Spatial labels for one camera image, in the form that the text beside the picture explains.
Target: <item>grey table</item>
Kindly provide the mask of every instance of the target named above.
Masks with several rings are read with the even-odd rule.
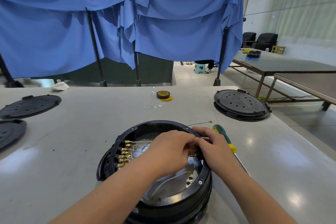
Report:
[[[251,176],[299,222],[334,224],[336,162],[271,115],[243,122],[213,106],[217,90],[237,87],[159,87],[174,99],[153,108],[150,87],[73,87],[59,106],[29,117],[21,141],[0,153],[1,224],[45,224],[98,184],[96,168],[118,135],[149,120],[222,125]],[[0,89],[0,107],[48,88]],[[213,191],[201,224],[247,223],[225,184]]]
[[[320,62],[315,62],[311,60],[302,60],[286,57],[283,55],[261,51],[261,57],[259,60],[246,59],[246,53],[243,51],[238,51],[235,57],[233,58],[233,63],[238,64],[239,66],[230,66],[231,68],[237,70],[240,73],[245,74],[249,78],[259,82],[255,96],[258,97],[261,86],[269,85],[264,83],[266,76],[273,76],[275,73],[336,73],[336,67],[327,65]],[[236,69],[235,67],[245,67],[255,73],[261,75],[261,79],[258,80],[243,71]],[[294,101],[289,95],[284,94],[283,92],[273,89],[274,91],[284,95],[285,97]]]
[[[277,80],[290,84],[300,90],[303,90],[317,99],[314,101],[324,101],[323,110],[326,111],[330,104],[336,104],[336,74],[335,73],[304,73],[304,74],[275,74],[272,85],[267,93],[266,102],[269,101],[272,90]],[[291,102],[291,100],[278,100],[277,102]]]

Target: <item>person's arm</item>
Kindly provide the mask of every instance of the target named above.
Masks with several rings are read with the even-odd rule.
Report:
[[[209,167],[227,185],[249,224],[297,224],[274,198],[251,178],[234,158],[225,138],[210,128],[193,127]]]
[[[139,157],[49,224],[120,224],[159,178],[183,169],[195,136],[176,130],[160,134]]]

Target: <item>human hand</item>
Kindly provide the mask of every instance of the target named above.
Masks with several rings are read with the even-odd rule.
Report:
[[[211,128],[193,127],[200,136],[196,138],[196,145],[202,150],[203,156],[212,171],[222,180],[228,179],[237,170],[243,170],[235,160],[231,149],[223,135],[216,133]]]
[[[142,154],[156,169],[157,179],[183,169],[194,152],[193,134],[171,130],[158,135]]]

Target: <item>person's left hand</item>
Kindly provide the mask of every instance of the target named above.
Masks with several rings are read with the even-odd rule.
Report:
[[[188,156],[193,154],[195,136],[182,131],[171,130],[158,135],[142,154],[156,169],[157,179],[183,169]]]

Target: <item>forearm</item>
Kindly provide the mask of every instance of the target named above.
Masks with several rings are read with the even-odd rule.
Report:
[[[156,180],[148,163],[134,159],[49,224],[122,223]]]
[[[297,222],[241,168],[223,177],[249,224],[297,224]]]

